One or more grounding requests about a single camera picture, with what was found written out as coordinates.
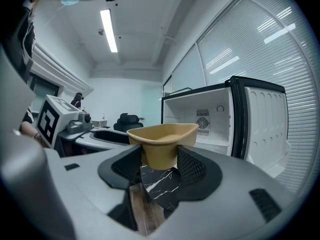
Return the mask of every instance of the beige plastic container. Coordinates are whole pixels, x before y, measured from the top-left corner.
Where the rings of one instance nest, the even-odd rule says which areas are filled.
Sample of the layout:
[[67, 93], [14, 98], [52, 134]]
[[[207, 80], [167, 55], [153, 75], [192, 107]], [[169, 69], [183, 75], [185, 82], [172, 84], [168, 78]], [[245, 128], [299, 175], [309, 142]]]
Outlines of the beige plastic container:
[[165, 123], [130, 129], [130, 144], [142, 145], [142, 162], [156, 170], [167, 170], [177, 164], [177, 145], [193, 146], [199, 125]]

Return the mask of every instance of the chair headrest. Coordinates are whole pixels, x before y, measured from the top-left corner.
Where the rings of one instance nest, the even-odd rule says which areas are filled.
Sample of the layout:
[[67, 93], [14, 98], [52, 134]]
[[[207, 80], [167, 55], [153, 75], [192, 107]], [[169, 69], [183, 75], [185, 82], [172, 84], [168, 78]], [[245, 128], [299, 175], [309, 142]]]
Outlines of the chair headrest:
[[139, 117], [135, 114], [122, 113], [119, 121], [123, 124], [132, 125], [139, 122]]

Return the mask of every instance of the ceiling beam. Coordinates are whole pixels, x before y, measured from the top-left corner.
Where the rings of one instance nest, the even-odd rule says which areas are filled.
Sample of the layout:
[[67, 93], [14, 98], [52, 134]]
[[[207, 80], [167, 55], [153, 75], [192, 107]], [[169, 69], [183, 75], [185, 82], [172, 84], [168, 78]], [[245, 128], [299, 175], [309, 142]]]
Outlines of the ceiling beam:
[[157, 41], [154, 45], [154, 50], [152, 54], [152, 65], [155, 66], [157, 64], [161, 48], [163, 46], [163, 43], [165, 41], [166, 33], [168, 32], [168, 29], [170, 27], [170, 24], [172, 20], [174, 19], [175, 13], [178, 9], [178, 6], [180, 4], [181, 0], [170, 0], [170, 2], [167, 3], [167, 7], [165, 9], [165, 13], [163, 14], [161, 25], [158, 33]]
[[133, 31], [126, 31], [126, 32], [119, 32], [117, 33], [117, 37], [134, 37], [134, 38], [148, 38], [148, 39], [157, 39], [158, 35], [154, 33], [147, 33], [147, 32], [133, 32]]
[[122, 64], [102, 62], [96, 65], [93, 71], [105, 70], [161, 70], [158, 66], [152, 66], [148, 61], [125, 61]]
[[116, 63], [118, 65], [121, 65], [122, 60], [121, 60], [120, 55], [119, 55], [119, 46], [118, 45], [117, 45], [117, 49], [118, 49], [118, 52], [112, 52], [112, 56], [115, 59]]

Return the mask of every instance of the window blind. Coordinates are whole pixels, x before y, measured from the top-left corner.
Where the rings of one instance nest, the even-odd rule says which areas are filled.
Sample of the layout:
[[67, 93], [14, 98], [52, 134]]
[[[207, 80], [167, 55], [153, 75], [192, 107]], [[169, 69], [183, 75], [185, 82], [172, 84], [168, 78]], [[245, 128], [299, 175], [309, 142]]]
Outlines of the window blind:
[[165, 83], [165, 85], [163, 86], [163, 97], [168, 96], [172, 92], [173, 92], [172, 76], [170, 76], [167, 82]]
[[[276, 15], [288, 14], [288, 7], [282, 5]], [[284, 28], [250, 0], [234, 0], [199, 39], [198, 47], [208, 85], [236, 75], [285, 87], [292, 149], [288, 166], [277, 179], [296, 192], [317, 146], [319, 106], [311, 69], [288, 33], [303, 26], [295, 20], [288, 21], [287, 26]]]
[[31, 103], [31, 112], [39, 113], [43, 101], [47, 95], [57, 96], [59, 87], [41, 77], [31, 73], [28, 81], [30, 89], [35, 93], [35, 98]]
[[172, 73], [173, 91], [206, 86], [197, 48], [193, 46]]
[[308, 58], [308, 63], [314, 70], [312, 77], [308, 66], [304, 69], [303, 76], [292, 75], [291, 80], [282, 77], [278, 80], [280, 85], [286, 87], [289, 109], [288, 141], [291, 144], [291, 155], [286, 170], [278, 179], [290, 185], [293, 190], [298, 190], [307, 179], [304, 192], [308, 191], [320, 170], [320, 155], [316, 154], [319, 141], [319, 80], [320, 80], [320, 49], [317, 38], [305, 18], [303, 12], [294, 0], [255, 0], [262, 4], [285, 25], [294, 24], [291, 31], [295, 41], [299, 44], [303, 54]]

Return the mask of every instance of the person's arm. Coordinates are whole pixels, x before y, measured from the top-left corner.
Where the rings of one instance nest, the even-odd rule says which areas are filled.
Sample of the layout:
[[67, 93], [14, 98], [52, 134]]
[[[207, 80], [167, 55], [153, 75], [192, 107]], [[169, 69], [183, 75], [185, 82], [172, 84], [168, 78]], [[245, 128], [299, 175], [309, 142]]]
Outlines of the person's arm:
[[47, 144], [42, 140], [40, 134], [37, 129], [34, 128], [31, 123], [28, 121], [24, 121], [21, 123], [21, 133], [23, 135], [29, 136], [39, 142], [43, 148], [48, 148]]

